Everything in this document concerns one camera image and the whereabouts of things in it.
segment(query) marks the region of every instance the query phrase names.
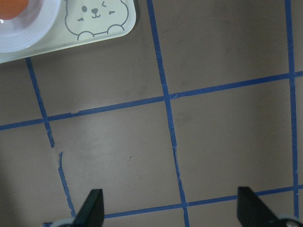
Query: orange ball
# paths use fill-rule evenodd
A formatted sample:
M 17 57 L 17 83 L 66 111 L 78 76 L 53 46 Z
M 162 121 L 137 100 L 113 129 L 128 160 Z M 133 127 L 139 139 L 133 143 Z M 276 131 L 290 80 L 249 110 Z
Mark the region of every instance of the orange ball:
M 15 18 L 28 5 L 28 0 L 0 0 L 0 19 L 10 20 Z

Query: cartoon bear face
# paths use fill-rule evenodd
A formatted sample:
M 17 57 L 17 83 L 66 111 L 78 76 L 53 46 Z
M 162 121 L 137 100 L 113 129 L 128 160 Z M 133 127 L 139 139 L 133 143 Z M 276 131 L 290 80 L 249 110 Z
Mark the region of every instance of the cartoon bear face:
M 123 25 L 128 19 L 128 8 L 123 0 L 65 0 L 65 25 L 74 35 L 108 34 L 112 27 Z

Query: white tray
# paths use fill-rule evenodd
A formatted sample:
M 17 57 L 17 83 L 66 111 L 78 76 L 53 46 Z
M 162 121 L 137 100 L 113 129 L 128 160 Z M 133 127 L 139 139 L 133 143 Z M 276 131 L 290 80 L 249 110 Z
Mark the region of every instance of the white tray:
M 49 32 L 25 50 L 0 53 L 0 63 L 121 37 L 132 30 L 135 22 L 133 0 L 61 0 Z

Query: bear nose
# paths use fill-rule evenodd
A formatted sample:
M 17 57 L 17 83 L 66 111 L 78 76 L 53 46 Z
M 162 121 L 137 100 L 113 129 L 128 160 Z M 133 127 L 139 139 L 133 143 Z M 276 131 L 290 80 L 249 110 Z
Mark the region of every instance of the bear nose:
M 94 9 L 91 10 L 91 12 L 94 13 L 94 14 L 96 14 L 96 13 L 98 13 L 98 9 L 94 8 Z

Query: bear eye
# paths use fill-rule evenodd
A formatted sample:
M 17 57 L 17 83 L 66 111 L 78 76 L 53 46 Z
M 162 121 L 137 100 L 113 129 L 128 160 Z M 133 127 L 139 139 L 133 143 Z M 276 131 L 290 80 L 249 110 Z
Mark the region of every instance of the bear eye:
M 87 11 L 86 6 L 82 6 L 82 11 L 83 11 L 83 12 L 86 12 L 86 11 Z

